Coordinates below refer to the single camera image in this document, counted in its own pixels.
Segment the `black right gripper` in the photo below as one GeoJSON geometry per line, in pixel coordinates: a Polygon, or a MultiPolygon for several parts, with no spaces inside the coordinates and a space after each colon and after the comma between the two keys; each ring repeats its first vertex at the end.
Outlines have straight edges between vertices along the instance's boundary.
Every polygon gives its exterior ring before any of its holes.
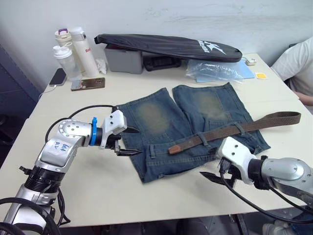
{"type": "Polygon", "coordinates": [[[236,180],[241,180],[241,173],[237,167],[235,167],[230,160],[226,158],[222,158],[220,160],[220,176],[217,176],[210,172],[200,172],[200,174],[213,183],[217,183],[220,185],[227,186],[229,185],[231,188],[234,187],[236,180]],[[224,174],[228,173],[231,175],[231,178],[226,179],[224,174]]]}

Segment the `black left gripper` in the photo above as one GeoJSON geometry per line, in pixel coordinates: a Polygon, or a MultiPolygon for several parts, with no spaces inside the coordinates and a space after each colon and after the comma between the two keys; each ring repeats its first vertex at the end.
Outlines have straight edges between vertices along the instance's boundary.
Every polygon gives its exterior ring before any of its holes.
{"type": "MultiPolygon", "coordinates": [[[[123,132],[136,134],[140,131],[136,127],[128,126],[123,132]]],[[[119,145],[119,140],[121,140],[121,138],[122,136],[120,134],[109,135],[106,142],[106,149],[113,150],[117,154],[117,156],[135,156],[142,153],[142,151],[138,149],[122,149],[119,145]]]]}

